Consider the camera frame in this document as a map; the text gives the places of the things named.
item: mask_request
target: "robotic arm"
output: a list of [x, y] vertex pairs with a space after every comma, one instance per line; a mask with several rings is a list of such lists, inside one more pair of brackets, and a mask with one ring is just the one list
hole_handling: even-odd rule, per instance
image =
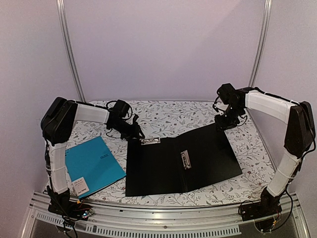
[[228, 105], [222, 115], [215, 116], [215, 123], [221, 130], [236, 127], [240, 123], [238, 117], [245, 114], [245, 108], [271, 115], [287, 124], [284, 155], [272, 181], [261, 193], [261, 201], [241, 206], [243, 221], [280, 212], [280, 197], [300, 170], [304, 156], [310, 152], [308, 150], [311, 144], [315, 144], [311, 105], [308, 102], [289, 101], [258, 88], [236, 90], [229, 83], [223, 84], [217, 94]]
[[55, 99], [41, 121], [41, 129], [46, 141], [46, 170], [50, 180], [50, 186], [47, 187], [51, 197], [50, 212], [67, 216], [69, 220], [70, 217], [87, 219], [91, 215], [92, 210], [89, 205], [69, 201], [70, 193], [65, 173], [66, 143], [78, 120], [106, 124], [107, 129], [119, 131], [121, 139], [144, 138], [136, 122], [137, 115], [134, 115], [132, 124], [124, 119], [130, 108], [130, 105], [122, 100], [117, 100], [113, 108], [108, 108], [61, 97]]

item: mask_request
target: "blue folder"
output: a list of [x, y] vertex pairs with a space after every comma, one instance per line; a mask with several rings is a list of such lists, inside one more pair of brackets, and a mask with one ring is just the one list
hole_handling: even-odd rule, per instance
[[126, 176], [100, 136], [66, 150], [65, 162], [78, 198], [87, 197]]

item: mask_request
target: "open black folder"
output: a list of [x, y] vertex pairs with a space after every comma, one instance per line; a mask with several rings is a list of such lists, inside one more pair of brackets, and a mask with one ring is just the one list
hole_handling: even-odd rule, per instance
[[126, 196], [189, 192], [242, 174], [214, 123], [160, 143], [141, 143], [128, 142]]

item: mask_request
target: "floral tablecloth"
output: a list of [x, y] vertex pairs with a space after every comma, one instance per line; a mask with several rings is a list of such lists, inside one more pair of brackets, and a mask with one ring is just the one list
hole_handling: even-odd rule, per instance
[[[93, 101], [105, 106], [106, 101]], [[129, 101], [133, 112], [139, 115], [146, 138], [175, 137], [186, 131], [213, 123], [216, 112], [212, 102], [163, 102]], [[113, 155], [126, 170], [127, 142], [106, 135], [106, 125], [79, 121], [75, 125], [67, 148], [101, 136]], [[108, 133], [120, 137], [113, 130]], [[217, 184], [187, 193], [161, 194], [140, 197], [125, 197], [125, 178], [90, 196], [90, 199], [160, 206], [202, 206], [239, 203], [258, 200], [262, 189], [270, 182], [274, 170], [264, 149], [259, 134], [248, 117], [245, 124], [226, 131], [228, 140], [237, 156], [243, 174]], [[66, 174], [71, 194], [76, 196], [68, 173]]]

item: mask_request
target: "silver binder clip mechanism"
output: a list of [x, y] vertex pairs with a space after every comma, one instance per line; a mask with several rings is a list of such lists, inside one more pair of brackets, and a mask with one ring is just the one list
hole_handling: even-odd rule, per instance
[[188, 151], [185, 150], [183, 152], [180, 153], [182, 160], [183, 160], [183, 166], [185, 169], [190, 169], [192, 166], [190, 165], [190, 160], [189, 160], [189, 155], [188, 155]]
[[151, 145], [151, 144], [159, 144], [159, 143], [160, 143], [159, 138], [141, 140], [141, 145]]

